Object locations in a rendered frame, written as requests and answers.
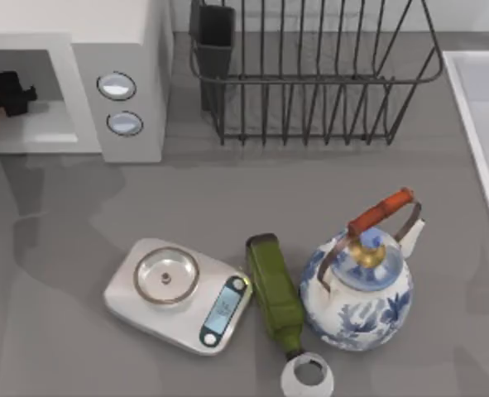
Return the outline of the large round microwave knob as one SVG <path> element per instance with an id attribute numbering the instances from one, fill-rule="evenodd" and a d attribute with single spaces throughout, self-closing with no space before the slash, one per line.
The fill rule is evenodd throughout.
<path id="1" fill-rule="evenodd" d="M 97 89 L 107 99 L 126 101 L 136 94 L 137 86 L 127 74 L 114 71 L 97 78 Z"/>

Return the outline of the small round microwave knob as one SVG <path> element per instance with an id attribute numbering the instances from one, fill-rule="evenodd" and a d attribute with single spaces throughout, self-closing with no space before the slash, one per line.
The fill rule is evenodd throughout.
<path id="1" fill-rule="evenodd" d="M 107 116 L 108 130 L 118 136 L 135 136 L 143 130 L 142 119 L 134 112 L 123 111 Z"/>

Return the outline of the pale microwave oven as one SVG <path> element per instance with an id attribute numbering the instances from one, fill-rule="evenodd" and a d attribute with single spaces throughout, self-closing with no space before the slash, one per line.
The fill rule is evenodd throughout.
<path id="1" fill-rule="evenodd" d="M 161 160 L 173 62 L 170 0 L 0 0 L 0 72 L 36 87 L 28 113 L 0 108 L 0 154 L 98 153 L 110 163 Z M 130 76 L 136 94 L 105 98 L 97 78 Z M 143 121 L 135 136 L 108 130 L 107 116 Z"/>

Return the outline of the dark grey cutlery holder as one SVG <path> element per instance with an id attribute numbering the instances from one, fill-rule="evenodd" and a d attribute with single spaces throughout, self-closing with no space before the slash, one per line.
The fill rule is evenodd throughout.
<path id="1" fill-rule="evenodd" d="M 230 70 L 236 11 L 204 0 L 191 0 L 190 11 L 189 34 L 199 67 L 201 109 L 217 112 Z"/>

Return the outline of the silver kitchen scale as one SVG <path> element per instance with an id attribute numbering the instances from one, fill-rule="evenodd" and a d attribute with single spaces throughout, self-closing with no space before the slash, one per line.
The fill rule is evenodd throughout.
<path id="1" fill-rule="evenodd" d="M 252 298 L 250 278 L 202 252 L 142 238 L 103 292 L 107 309 L 143 332 L 201 356 L 228 344 Z"/>

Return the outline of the green bottle with white cap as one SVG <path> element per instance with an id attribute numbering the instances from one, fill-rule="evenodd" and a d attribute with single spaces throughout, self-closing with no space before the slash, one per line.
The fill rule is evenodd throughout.
<path id="1" fill-rule="evenodd" d="M 302 346 L 304 309 L 276 234 L 266 232 L 249 237 L 246 258 L 266 332 L 285 356 L 280 375 L 284 397 L 333 397 L 335 380 L 329 364 L 319 354 L 307 352 Z M 322 380 L 315 385 L 300 380 L 296 370 L 304 365 L 318 369 Z"/>

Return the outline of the blue and white kettle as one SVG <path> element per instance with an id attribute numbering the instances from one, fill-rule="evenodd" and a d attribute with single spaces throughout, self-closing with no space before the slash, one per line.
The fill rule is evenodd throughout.
<path id="1" fill-rule="evenodd" d="M 405 323 L 414 282 L 407 259 L 425 226 L 422 205 L 402 188 L 319 245 L 300 277 L 305 320 L 327 344 L 365 352 Z"/>

